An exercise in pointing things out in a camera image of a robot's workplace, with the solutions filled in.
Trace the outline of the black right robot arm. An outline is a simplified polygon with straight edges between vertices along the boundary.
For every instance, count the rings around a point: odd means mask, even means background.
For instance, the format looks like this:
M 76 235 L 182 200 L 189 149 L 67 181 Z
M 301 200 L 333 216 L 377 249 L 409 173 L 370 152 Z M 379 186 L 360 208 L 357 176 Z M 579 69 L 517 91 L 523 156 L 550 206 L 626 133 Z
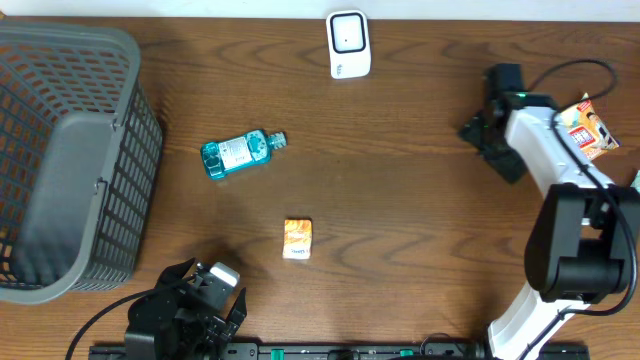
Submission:
M 484 73 L 484 106 L 459 131 L 507 182 L 531 174 L 543 204 L 524 253 L 526 282 L 492 321 L 474 359 L 541 359 L 572 317 L 608 317 L 639 280 L 639 193 L 600 172 L 551 96 L 525 86 L 518 64 Z

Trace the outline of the teal mouthwash bottle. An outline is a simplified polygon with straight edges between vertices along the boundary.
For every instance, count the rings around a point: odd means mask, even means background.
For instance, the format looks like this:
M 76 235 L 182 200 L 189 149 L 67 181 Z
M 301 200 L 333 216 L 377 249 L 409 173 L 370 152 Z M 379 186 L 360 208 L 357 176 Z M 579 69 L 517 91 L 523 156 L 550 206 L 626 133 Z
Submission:
M 206 175 L 212 180 L 239 170 L 271 161 L 272 153 L 288 145 L 284 132 L 267 134 L 262 129 L 220 142 L 209 142 L 200 149 Z

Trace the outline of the orange snack bag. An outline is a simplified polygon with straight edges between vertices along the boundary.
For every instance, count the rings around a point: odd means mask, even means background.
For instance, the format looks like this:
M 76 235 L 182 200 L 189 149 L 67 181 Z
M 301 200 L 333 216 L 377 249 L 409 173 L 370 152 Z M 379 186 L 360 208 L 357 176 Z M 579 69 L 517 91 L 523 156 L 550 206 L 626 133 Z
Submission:
M 604 121 L 596 114 L 588 93 L 582 96 L 579 104 L 563 111 L 561 119 L 569 135 L 589 160 L 620 146 Z

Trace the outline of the small orange box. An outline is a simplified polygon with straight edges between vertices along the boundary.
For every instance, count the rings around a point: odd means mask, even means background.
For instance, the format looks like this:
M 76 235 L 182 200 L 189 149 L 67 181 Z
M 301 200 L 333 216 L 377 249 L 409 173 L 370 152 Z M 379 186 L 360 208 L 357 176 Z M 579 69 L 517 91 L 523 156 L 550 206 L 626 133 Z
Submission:
M 282 257 L 290 260 L 308 260 L 311 257 L 312 234 L 310 219 L 286 219 Z

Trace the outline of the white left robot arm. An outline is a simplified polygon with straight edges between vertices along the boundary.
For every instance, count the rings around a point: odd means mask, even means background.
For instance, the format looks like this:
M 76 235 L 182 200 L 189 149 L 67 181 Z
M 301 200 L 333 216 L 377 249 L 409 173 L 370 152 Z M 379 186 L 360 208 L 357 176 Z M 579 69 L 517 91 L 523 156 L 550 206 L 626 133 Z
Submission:
M 240 274 L 217 262 L 194 259 L 169 266 L 153 292 L 129 308 L 125 350 L 130 359 L 218 359 L 247 316 L 241 290 L 221 314 Z

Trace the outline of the teal wet wipes pack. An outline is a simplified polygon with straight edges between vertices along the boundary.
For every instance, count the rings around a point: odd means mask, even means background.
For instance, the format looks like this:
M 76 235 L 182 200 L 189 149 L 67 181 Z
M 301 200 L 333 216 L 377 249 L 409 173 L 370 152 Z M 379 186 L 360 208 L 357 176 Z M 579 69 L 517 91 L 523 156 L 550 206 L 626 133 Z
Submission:
M 631 187 L 634 188 L 638 193 L 640 193 L 640 171 L 637 171 L 633 181 L 631 182 Z

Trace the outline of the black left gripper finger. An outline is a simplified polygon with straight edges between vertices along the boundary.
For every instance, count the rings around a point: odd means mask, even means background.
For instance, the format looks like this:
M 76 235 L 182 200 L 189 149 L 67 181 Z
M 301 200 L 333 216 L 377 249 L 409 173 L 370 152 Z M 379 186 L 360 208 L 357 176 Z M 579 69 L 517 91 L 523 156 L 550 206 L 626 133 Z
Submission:
M 193 279 L 188 273 L 194 263 L 195 258 L 191 258 L 165 268 L 158 277 L 155 288 L 188 290 Z
M 223 340 L 231 340 L 236 335 L 247 314 L 246 288 L 243 288 L 225 320 L 226 328 L 222 332 Z

